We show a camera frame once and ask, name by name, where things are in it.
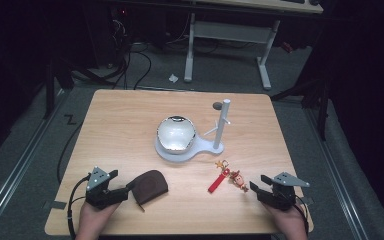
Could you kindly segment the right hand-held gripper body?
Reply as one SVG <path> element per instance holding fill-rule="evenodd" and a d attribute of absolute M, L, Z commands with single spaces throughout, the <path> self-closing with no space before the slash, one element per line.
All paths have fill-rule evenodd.
<path fill-rule="evenodd" d="M 260 202 L 273 208 L 287 211 L 296 203 L 295 187 L 309 187 L 310 183 L 297 178 L 287 172 L 282 172 L 271 178 L 272 192 L 262 190 Z"/>

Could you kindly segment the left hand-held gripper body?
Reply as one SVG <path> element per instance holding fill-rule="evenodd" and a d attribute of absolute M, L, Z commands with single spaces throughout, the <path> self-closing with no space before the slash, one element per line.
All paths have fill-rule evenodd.
<path fill-rule="evenodd" d="M 91 172 L 86 186 L 86 202 L 100 210 L 128 199 L 126 188 L 109 189 L 109 175 L 107 172 L 95 166 Z"/>

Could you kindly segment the brown leather pouch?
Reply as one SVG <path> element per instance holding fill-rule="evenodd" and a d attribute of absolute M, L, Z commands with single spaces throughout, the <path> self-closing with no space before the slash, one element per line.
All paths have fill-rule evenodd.
<path fill-rule="evenodd" d="M 150 170 L 139 175 L 132 184 L 132 193 L 139 205 L 146 204 L 168 192 L 166 179 L 158 170 Z"/>

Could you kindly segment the person's left hand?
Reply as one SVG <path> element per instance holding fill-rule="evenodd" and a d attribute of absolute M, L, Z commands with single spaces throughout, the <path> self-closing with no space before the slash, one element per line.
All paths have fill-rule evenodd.
<path fill-rule="evenodd" d="M 120 204 L 113 204 L 100 210 L 85 202 L 81 207 L 75 240 L 98 240 L 110 217 L 119 206 Z"/>

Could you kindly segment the person's right hand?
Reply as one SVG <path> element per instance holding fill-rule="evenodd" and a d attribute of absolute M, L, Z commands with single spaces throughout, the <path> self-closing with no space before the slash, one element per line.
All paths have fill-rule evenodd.
<path fill-rule="evenodd" d="M 286 240 L 308 240 L 305 221 L 302 216 L 303 210 L 300 205 L 295 205 L 287 211 L 273 208 L 263 204 L 272 215 L 277 228 L 283 233 Z"/>

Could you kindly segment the shiny silver bowl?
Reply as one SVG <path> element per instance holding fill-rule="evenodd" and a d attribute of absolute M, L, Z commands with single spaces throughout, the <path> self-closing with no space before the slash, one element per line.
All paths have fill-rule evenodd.
<path fill-rule="evenodd" d="M 191 148 L 195 137 L 195 126 L 183 116 L 170 116 L 157 128 L 157 142 L 170 154 L 185 153 Z"/>

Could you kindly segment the white peg stand with base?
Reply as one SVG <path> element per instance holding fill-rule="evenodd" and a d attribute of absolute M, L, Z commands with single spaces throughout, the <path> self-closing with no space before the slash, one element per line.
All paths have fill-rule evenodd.
<path fill-rule="evenodd" d="M 229 99 L 224 99 L 222 102 L 222 109 L 220 110 L 219 120 L 216 122 L 215 127 L 208 132 L 206 135 L 214 132 L 215 137 L 213 140 L 204 139 L 196 130 L 195 140 L 189 150 L 182 154 L 170 154 L 166 152 L 160 144 L 157 142 L 157 130 L 156 130 L 156 138 L 155 138 L 155 150 L 158 155 L 167 161 L 174 163 L 186 162 L 198 154 L 201 153 L 210 153 L 214 155 L 221 154 L 224 151 L 224 145 L 221 141 L 224 127 L 226 124 L 229 124 L 230 121 L 227 119 L 229 107 L 231 101 Z"/>

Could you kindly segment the black stand leg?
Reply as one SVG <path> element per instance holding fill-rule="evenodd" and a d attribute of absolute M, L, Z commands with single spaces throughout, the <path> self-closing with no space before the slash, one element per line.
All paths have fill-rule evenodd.
<path fill-rule="evenodd" d="M 44 118 L 48 119 L 54 110 L 55 105 L 55 88 L 54 88 L 54 74 L 53 74 L 53 61 L 50 61 L 46 66 L 46 105 Z"/>
<path fill-rule="evenodd" d="M 325 140 L 325 125 L 327 118 L 329 84 L 324 82 L 320 88 L 319 113 L 317 119 L 317 130 L 320 138 Z"/>

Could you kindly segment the black computer tower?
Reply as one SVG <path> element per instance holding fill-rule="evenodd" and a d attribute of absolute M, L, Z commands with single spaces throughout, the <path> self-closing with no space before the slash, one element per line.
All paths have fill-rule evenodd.
<path fill-rule="evenodd" d="M 109 6 L 98 3 L 90 6 L 90 36 L 98 67 L 112 68 L 120 62 L 116 47 L 116 26 Z"/>

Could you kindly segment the metal floor rail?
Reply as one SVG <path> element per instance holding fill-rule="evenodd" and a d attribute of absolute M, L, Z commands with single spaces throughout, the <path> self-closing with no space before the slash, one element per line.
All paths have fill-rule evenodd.
<path fill-rule="evenodd" d="M 0 147 L 0 216 L 32 162 L 56 111 L 69 94 L 69 90 L 60 89 L 55 95 L 54 108 L 45 114 L 42 111 L 46 109 L 46 96 L 40 93 L 11 127 Z"/>
<path fill-rule="evenodd" d="M 325 140 L 321 138 L 318 132 L 315 113 L 312 110 L 304 109 L 304 114 L 321 149 L 323 159 L 327 168 L 327 174 L 341 206 L 342 212 L 346 218 L 348 226 L 352 232 L 354 240 L 369 240 L 367 232 L 357 212 L 354 201 L 351 199 L 351 196 L 345 186 L 340 172 L 334 162 L 328 144 Z"/>

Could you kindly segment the white metal desk frame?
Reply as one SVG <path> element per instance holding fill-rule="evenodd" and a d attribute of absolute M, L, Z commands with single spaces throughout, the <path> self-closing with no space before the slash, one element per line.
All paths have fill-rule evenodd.
<path fill-rule="evenodd" d="M 185 62 L 184 81 L 193 79 L 194 66 L 194 40 L 195 38 L 227 40 L 245 43 L 263 44 L 265 50 L 256 58 L 262 86 L 265 90 L 272 88 L 266 62 L 276 38 L 279 20 L 275 20 L 271 27 L 245 26 L 238 24 L 197 21 L 195 14 L 191 14 L 189 23 L 188 51 Z"/>

